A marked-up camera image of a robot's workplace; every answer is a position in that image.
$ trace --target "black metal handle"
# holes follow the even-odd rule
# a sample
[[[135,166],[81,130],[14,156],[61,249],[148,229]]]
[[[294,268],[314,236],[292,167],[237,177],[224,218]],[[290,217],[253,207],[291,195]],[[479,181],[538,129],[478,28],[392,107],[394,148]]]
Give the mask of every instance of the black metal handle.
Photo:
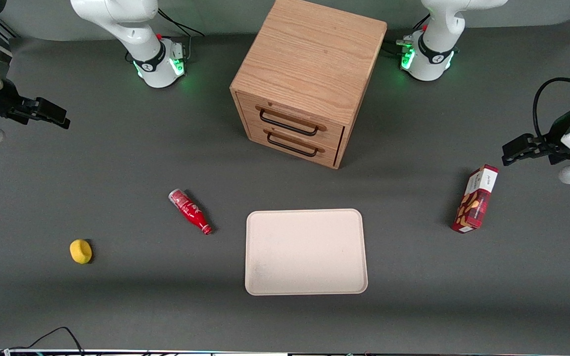
[[[265,113],[265,109],[261,109],[261,112],[258,114],[258,116],[261,118],[261,121],[263,122],[267,122],[268,124],[272,124],[274,126],[278,126],[279,128],[283,128],[283,129],[287,129],[290,131],[294,131],[295,133],[299,133],[301,135],[305,135],[305,136],[313,136],[316,135],[316,133],[318,133],[318,126],[316,126],[316,128],[309,132],[309,131],[305,131],[305,130],[301,130],[298,128],[294,128],[294,126],[289,126],[286,124],[281,124],[278,121],[274,121],[274,120],[270,120],[270,119],[265,119],[265,117],[263,117],[263,114]]]
[[[318,153],[318,149],[317,149],[317,148],[314,149],[314,153],[308,153],[308,152],[305,152],[305,151],[301,151],[301,150],[298,149],[298,148],[289,147],[289,146],[286,145],[286,144],[282,144],[282,143],[280,143],[280,142],[276,142],[275,140],[271,140],[270,137],[272,137],[272,133],[267,133],[267,142],[269,142],[269,143],[271,143],[271,144],[273,144],[273,145],[275,145],[275,146],[284,148],[284,149],[289,149],[289,151],[296,152],[296,153],[298,153],[299,155],[308,156],[308,157],[313,157],[313,156],[316,155],[316,153]]]

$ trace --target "black cable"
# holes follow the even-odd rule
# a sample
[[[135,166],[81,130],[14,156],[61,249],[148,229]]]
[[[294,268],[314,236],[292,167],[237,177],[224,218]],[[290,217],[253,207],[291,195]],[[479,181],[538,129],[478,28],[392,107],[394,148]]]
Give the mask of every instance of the black cable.
[[[67,331],[68,334],[70,334],[70,336],[72,336],[72,340],[74,340],[74,343],[76,344],[76,348],[79,350],[79,353],[81,354],[81,356],[84,356],[84,351],[83,348],[81,347],[81,343],[79,343],[79,340],[76,338],[76,336],[74,336],[74,334],[72,333],[72,331],[69,329],[69,327],[66,326],[60,326],[57,327],[56,329],[50,331],[49,333],[41,336],[40,338],[36,339],[36,341],[34,341],[33,343],[31,343],[29,346],[15,346],[15,347],[9,347],[7,349],[1,349],[0,353],[4,352],[4,350],[18,350],[18,349],[31,349],[34,345],[36,345],[38,342],[40,342],[41,340],[43,340],[44,338],[52,335],[53,333],[56,333],[56,331],[59,331],[60,329],[65,329],[65,331]]]
[[[545,83],[543,83],[540,86],[540,88],[538,88],[538,91],[536,91],[536,96],[533,99],[533,110],[532,110],[533,129],[536,131],[536,136],[538,136],[538,139],[540,140],[541,145],[548,152],[552,153],[552,155],[563,157],[563,154],[559,153],[556,149],[549,146],[547,139],[545,139],[545,137],[542,135],[542,133],[540,133],[540,126],[538,125],[538,100],[540,99],[540,95],[542,94],[542,91],[545,90],[545,88],[549,84],[555,83],[555,82],[570,83],[570,78],[565,78],[565,77],[552,78],[552,79],[549,79],[548,81],[545,81]]]
[[[428,18],[430,18],[430,14],[429,14],[429,13],[426,15],[425,18],[422,18],[420,22],[416,23],[416,24],[412,27],[412,29],[413,29],[413,30],[418,29],[419,26],[421,26]]]
[[[200,34],[202,37],[205,37],[205,36],[206,36],[203,32],[197,31],[197,30],[193,29],[193,27],[188,27],[188,26],[184,25],[183,23],[179,23],[179,22],[177,22],[176,20],[173,20],[172,18],[170,18],[170,16],[168,16],[168,15],[167,15],[164,11],[162,11],[161,9],[158,9],[158,13],[159,13],[163,18],[165,18],[165,19],[167,19],[168,21],[174,23],[177,27],[180,27],[180,28],[181,28],[181,27],[186,27],[186,29],[189,29],[189,30],[191,30],[191,31],[193,31],[193,32],[195,32],[195,33],[197,33],[197,34]]]
[[[184,34],[186,34],[186,36],[190,37],[191,34],[188,33],[188,31],[184,30],[184,28],[182,27],[182,25],[179,22],[175,22],[172,18],[168,17],[163,11],[158,10],[158,13],[160,14],[160,16],[162,16],[162,18],[164,18],[165,20],[167,20],[170,23],[173,23],[174,25],[176,25],[180,30],[182,30],[184,32]]]
[[[388,54],[393,54],[393,56],[402,56],[402,55],[403,55],[402,53],[393,52],[393,51],[388,50],[388,49],[386,49],[386,48],[384,48],[384,47],[380,47],[380,49],[381,49],[381,50],[384,50],[384,52],[386,52],[386,53],[388,53]]]

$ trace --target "wooden cabinet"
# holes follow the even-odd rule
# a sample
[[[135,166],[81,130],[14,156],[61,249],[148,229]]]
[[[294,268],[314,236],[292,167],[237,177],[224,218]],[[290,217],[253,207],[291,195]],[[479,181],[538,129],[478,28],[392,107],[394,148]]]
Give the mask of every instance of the wooden cabinet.
[[[337,169],[386,23],[276,0],[230,90],[250,140]]]

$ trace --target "yellow sponge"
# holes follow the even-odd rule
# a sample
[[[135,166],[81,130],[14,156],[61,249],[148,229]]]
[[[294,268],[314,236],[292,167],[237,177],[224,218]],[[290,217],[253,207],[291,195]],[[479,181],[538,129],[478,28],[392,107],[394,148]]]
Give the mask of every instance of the yellow sponge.
[[[86,264],[91,260],[91,246],[83,239],[74,240],[70,244],[72,259],[79,264]]]

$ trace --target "cardboard box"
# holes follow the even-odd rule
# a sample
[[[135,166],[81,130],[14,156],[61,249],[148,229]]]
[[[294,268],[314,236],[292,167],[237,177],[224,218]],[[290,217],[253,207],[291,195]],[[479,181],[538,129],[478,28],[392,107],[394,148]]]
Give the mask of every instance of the cardboard box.
[[[452,224],[453,230],[465,234],[481,227],[497,175],[498,168],[491,165],[484,165],[472,173]]]

